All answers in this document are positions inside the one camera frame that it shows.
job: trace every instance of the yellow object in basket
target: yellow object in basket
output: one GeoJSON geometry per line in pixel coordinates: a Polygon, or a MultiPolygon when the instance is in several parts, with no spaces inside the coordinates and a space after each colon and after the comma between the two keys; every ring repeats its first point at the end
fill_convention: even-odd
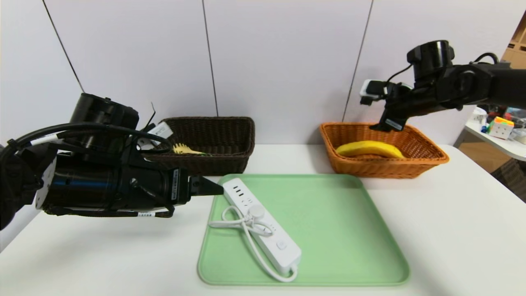
{"type": "Polygon", "coordinates": [[[402,152],[391,144],[378,141],[359,141],[342,145],[336,149],[336,153],[345,157],[361,154],[376,154],[388,158],[403,159],[402,152]]]}

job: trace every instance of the power strip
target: power strip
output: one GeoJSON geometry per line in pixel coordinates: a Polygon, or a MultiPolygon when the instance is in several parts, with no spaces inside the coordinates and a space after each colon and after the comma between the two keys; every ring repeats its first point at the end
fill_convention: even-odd
{"type": "Polygon", "coordinates": [[[272,228],[271,236],[253,235],[274,268],[282,274],[297,267],[301,259],[301,249],[267,211],[259,200],[252,194],[240,178],[235,178],[223,184],[225,197],[231,205],[236,206],[243,216],[248,214],[251,207],[258,205],[265,209],[264,216],[259,220],[272,228]]]}

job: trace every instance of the table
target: table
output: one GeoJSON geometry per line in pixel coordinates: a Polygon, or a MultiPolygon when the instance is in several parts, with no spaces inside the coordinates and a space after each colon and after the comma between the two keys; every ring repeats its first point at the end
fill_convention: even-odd
{"type": "Polygon", "coordinates": [[[460,134],[460,136],[454,144],[455,147],[460,146],[460,144],[464,141],[466,132],[470,132],[479,139],[490,143],[491,145],[493,145],[494,147],[496,147],[497,149],[514,159],[526,161],[526,145],[514,140],[503,140],[497,137],[488,136],[487,134],[481,133],[480,125],[471,121],[468,121],[466,123],[464,130],[462,131],[462,133],[460,134]]]}
{"type": "MultiPolygon", "coordinates": [[[[207,285],[197,260],[213,198],[200,196],[171,219],[41,213],[0,253],[0,295],[526,295],[526,204],[442,148],[451,161],[416,179],[362,179],[410,265],[398,287],[207,285]]],[[[321,145],[256,145],[246,173],[332,169],[321,145]]]]}

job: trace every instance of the power button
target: power button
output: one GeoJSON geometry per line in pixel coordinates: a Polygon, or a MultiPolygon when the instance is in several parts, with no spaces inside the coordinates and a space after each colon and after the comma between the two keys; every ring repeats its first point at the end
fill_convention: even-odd
{"type": "Polygon", "coordinates": [[[276,246],[278,246],[278,249],[284,250],[287,247],[287,243],[285,241],[278,241],[276,246]]]}

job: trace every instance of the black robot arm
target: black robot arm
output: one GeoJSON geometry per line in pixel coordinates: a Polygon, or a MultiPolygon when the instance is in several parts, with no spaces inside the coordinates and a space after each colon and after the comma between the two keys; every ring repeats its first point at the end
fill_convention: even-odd
{"type": "Polygon", "coordinates": [[[145,160],[142,153],[171,153],[171,143],[135,130],[138,120],[131,107],[83,93],[70,123],[0,146],[0,230],[34,201],[53,215],[169,218],[191,196],[223,193],[220,185],[188,176],[183,168],[145,160]],[[140,138],[166,148],[139,151],[140,138]],[[152,212],[161,208],[166,211],[152,212]]]}
{"type": "Polygon", "coordinates": [[[453,65],[453,48],[447,41],[433,41],[407,54],[413,67],[414,87],[388,81],[366,81],[361,104],[386,100],[380,123],[371,128],[401,131],[408,118],[457,109],[464,105],[497,104],[526,108],[526,70],[498,63],[494,54],[483,54],[467,65],[453,65]],[[480,62],[486,56],[494,64],[480,62]]]}

